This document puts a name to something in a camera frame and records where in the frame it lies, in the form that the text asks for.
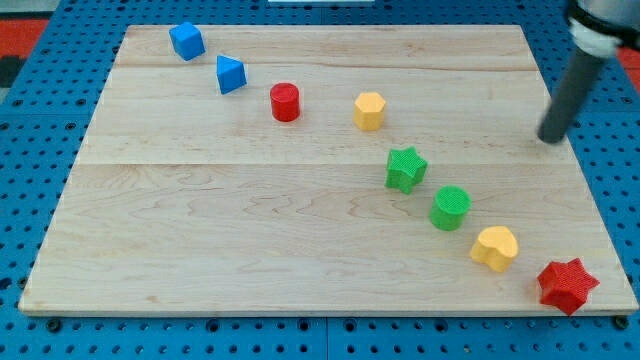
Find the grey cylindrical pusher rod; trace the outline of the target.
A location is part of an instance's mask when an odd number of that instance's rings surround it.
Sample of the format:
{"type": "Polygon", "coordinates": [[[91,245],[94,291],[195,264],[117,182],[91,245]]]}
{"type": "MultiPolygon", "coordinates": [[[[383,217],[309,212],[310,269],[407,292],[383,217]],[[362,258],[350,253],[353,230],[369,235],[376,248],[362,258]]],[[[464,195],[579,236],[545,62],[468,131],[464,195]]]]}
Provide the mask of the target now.
{"type": "Polygon", "coordinates": [[[537,136],[542,142],[557,144],[564,140],[606,62],[606,58],[593,56],[579,47],[575,49],[538,126],[537,136]]]}

